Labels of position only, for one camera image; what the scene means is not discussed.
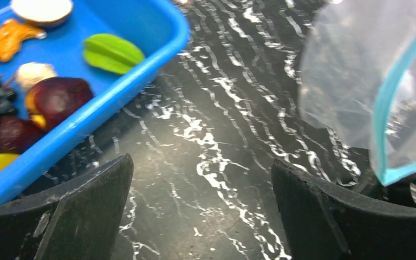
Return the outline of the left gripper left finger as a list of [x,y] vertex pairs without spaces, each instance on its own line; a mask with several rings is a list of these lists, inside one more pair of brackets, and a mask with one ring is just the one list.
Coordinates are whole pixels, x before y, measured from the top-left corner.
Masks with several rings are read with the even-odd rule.
[[125,154],[0,206],[0,259],[110,259],[133,171]]

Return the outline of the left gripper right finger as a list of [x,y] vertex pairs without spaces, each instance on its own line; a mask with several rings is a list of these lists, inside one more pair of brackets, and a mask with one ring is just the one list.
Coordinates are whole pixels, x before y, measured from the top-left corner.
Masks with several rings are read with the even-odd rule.
[[293,259],[416,259],[416,208],[374,199],[274,161]]

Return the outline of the clear zip top bag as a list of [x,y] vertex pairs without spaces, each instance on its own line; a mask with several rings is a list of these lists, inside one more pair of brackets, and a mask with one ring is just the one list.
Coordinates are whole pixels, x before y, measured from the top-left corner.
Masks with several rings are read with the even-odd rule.
[[300,70],[304,121],[367,149],[383,186],[416,173],[416,1],[330,1]]

